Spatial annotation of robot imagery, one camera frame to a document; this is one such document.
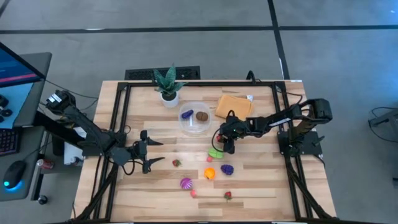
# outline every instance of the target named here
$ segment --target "desk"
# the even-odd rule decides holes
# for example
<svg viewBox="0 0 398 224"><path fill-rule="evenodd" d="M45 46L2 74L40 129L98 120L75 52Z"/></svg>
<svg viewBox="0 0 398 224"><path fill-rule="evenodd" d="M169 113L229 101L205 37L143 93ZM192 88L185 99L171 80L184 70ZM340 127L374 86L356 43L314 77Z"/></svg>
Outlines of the desk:
<svg viewBox="0 0 398 224"><path fill-rule="evenodd" d="M116 87L118 82L103 82L98 100L94 122L108 129L111 121ZM288 92L304 95L303 83L285 81ZM117 120L120 121L121 103ZM167 109L162 105L159 93L153 87L133 87L126 124L132 129L127 135L127 145L139 139L141 130L163 146L149 146L148 158L166 157L152 166L152 172L142 174L141 168L131 176L119 170L114 195L112 222L182 222L182 221L271 221L294 220L284 158L279 154L276 133L277 128L262 138L247 137L236 141L236 153L225 154L221 160L206 161L207 150L211 147L214 131L224 122L214 115L217 102L222 94L246 97L254 96L252 116L268 116L275 113L270 88L185 86L180 90L180 104ZM289 102L299 100L289 95ZM188 101L202 101L212 112L213 122L210 129L199 136L187 136L181 132L178 123L178 111ZM180 159L182 166L175 168L174 159ZM85 160L75 198L76 213L80 214L90 201L97 157ZM302 156L303 169L309 191L318 203L330 215L335 215L333 201L323 164L313 156ZM232 176L221 173L222 164L231 164L235 168ZM203 171L214 167L217 176L214 181L206 180ZM197 198L191 198L189 191L180 188L183 177L193 179ZM226 202L223 195L232 191L233 199ZM301 214L304 217L302 195L298 199ZM101 204L104 217L106 196Z"/></svg>
<svg viewBox="0 0 398 224"><path fill-rule="evenodd" d="M38 71L47 76L49 70L51 53L38 53L38 54L26 54L21 55L21 57L34 66ZM14 127L28 126L24 128L21 132L21 144L19 148L19 153L13 155L7 155L0 157L0 178L4 177L5 171L8 167L15 161L25 158L33 150L40 147L42 142L42 137L44 133L43 127L32 127L34 118L37 111L37 106L39 105L40 97L42 95L42 90L44 86L44 81L35 82L32 86L31 91L21 108L14 122ZM27 163L26 170L22 176L24 185L17 192L6 192L4 186L1 185L0 189L0 201L5 200L17 200L27 197L30 189L30 183L32 182L33 173L35 170L35 165L37 161L37 156L39 152L35 152L30 155L25 161Z"/></svg>

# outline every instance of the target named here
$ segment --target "red toy strawberry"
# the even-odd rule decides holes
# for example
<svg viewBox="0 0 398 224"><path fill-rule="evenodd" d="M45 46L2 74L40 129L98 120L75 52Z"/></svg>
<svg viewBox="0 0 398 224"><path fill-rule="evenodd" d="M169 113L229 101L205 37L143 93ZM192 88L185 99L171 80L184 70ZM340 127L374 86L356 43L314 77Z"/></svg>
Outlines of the red toy strawberry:
<svg viewBox="0 0 398 224"><path fill-rule="evenodd" d="M175 167L178 167L179 165L181 165L181 162L178 159L173 160L173 165Z"/></svg>
<svg viewBox="0 0 398 224"><path fill-rule="evenodd" d="M231 192L225 192L224 198L226 199L226 201L231 200L232 199L232 193Z"/></svg>

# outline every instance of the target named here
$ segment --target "purple toy eggplant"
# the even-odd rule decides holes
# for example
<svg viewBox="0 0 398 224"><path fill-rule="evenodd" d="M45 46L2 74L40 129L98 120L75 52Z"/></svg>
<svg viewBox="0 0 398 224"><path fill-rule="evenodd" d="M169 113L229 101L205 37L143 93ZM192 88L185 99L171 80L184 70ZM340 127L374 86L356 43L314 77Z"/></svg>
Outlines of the purple toy eggplant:
<svg viewBox="0 0 398 224"><path fill-rule="evenodd" d="M193 114L193 110L188 110L187 112L184 112L181 114L181 118L188 119L189 117L191 117L192 114Z"/></svg>
<svg viewBox="0 0 398 224"><path fill-rule="evenodd" d="M231 165L222 165L221 166L221 171L223 171L224 174L226 175L232 175L234 173L234 167Z"/></svg>

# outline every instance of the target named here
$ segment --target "potted plant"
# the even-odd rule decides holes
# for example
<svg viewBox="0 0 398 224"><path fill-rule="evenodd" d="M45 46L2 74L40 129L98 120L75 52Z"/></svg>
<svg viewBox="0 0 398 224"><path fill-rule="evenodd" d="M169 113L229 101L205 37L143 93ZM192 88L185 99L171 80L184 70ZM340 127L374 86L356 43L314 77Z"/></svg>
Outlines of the potted plant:
<svg viewBox="0 0 398 224"><path fill-rule="evenodd" d="M160 98L165 107L173 108L178 105L178 91L184 86L186 83L175 82L175 67L174 64L169 68L166 73L166 76L163 77L162 74L158 70L154 70L155 79L157 85L159 86L156 91L160 92Z"/></svg>

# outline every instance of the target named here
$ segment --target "white pot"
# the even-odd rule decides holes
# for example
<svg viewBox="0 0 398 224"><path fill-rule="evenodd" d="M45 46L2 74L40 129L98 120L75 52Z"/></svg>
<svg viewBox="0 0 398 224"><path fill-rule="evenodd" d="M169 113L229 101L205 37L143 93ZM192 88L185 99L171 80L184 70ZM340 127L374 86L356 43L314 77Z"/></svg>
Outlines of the white pot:
<svg viewBox="0 0 398 224"><path fill-rule="evenodd" d="M160 93L160 99L162 99L163 105L167 108L173 108L178 105L178 92L176 92L175 98L172 100L165 100L163 99L162 93Z"/></svg>

